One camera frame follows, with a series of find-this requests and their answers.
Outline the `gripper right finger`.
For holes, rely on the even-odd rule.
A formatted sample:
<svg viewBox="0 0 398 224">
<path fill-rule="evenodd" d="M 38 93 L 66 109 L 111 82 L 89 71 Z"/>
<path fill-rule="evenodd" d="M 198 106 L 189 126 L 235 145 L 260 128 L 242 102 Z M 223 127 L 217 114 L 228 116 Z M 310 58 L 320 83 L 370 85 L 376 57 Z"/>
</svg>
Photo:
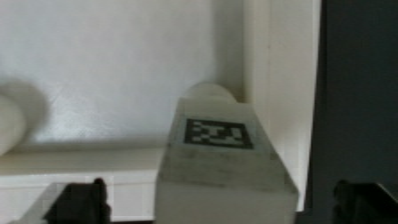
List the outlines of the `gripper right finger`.
<svg viewBox="0 0 398 224">
<path fill-rule="evenodd" d="M 398 184 L 342 180 L 335 200 L 333 224 L 398 224 Z"/>
</svg>

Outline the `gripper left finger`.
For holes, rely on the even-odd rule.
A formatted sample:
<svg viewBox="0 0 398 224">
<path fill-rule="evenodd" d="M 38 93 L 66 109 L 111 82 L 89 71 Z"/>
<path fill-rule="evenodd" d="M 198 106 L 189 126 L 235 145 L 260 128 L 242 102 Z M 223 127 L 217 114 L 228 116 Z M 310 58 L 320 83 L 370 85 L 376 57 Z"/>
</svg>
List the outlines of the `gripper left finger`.
<svg viewBox="0 0 398 224">
<path fill-rule="evenodd" d="M 24 224 L 111 224 L 107 184 L 52 183 L 24 215 Z"/>
</svg>

